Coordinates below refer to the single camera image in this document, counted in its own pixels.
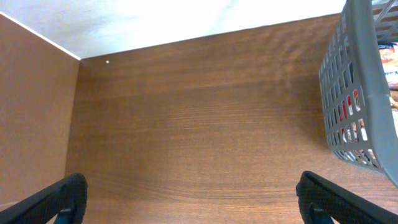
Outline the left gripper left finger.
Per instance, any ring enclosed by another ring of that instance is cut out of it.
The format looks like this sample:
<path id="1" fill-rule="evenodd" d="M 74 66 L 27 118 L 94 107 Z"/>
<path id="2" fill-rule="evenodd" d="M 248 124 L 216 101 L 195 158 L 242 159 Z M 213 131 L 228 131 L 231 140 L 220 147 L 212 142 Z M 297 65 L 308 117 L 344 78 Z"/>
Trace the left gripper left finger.
<path id="1" fill-rule="evenodd" d="M 81 224 L 86 212 L 88 184 L 75 173 L 16 203 L 1 212 L 1 223 Z"/>

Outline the orange spaghetti packet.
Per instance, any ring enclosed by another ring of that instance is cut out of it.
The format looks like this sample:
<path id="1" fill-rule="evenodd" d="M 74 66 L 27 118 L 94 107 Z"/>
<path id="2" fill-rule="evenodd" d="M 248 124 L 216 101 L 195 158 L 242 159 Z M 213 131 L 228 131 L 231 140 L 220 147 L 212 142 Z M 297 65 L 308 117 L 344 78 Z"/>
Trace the orange spaghetti packet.
<path id="1" fill-rule="evenodd" d="M 339 104 L 336 107 L 338 121 L 348 119 L 350 116 L 361 111 L 364 103 L 362 94 L 358 89 L 349 91 L 340 96 Z"/>

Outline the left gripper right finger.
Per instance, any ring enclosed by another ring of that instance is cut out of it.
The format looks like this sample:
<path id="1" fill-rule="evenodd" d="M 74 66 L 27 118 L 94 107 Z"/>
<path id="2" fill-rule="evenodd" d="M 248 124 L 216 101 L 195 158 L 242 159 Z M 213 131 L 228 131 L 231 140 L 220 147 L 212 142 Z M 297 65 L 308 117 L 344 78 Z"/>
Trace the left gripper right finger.
<path id="1" fill-rule="evenodd" d="M 296 186 L 303 222 L 397 223 L 397 215 L 311 172 Z"/>

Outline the grey plastic shopping basket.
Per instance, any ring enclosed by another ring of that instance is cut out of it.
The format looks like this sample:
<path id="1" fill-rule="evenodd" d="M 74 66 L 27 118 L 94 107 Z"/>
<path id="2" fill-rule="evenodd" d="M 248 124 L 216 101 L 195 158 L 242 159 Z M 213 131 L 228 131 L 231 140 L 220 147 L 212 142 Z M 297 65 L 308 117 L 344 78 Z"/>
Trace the grey plastic shopping basket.
<path id="1" fill-rule="evenodd" d="M 318 77 L 327 143 L 342 161 L 397 183 L 397 132 L 379 44 L 397 42 L 397 1 L 347 0 Z M 338 121 L 340 96 L 358 89 L 361 111 Z"/>

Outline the multicolour tissue multipack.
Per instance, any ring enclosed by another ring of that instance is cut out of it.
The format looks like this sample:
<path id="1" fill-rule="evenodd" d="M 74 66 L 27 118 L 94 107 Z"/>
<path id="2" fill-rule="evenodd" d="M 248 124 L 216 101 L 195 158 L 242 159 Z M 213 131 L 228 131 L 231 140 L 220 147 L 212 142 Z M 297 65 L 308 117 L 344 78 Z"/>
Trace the multicolour tissue multipack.
<path id="1" fill-rule="evenodd" d="M 379 44 L 379 53 L 390 90 L 397 90 L 397 42 Z"/>

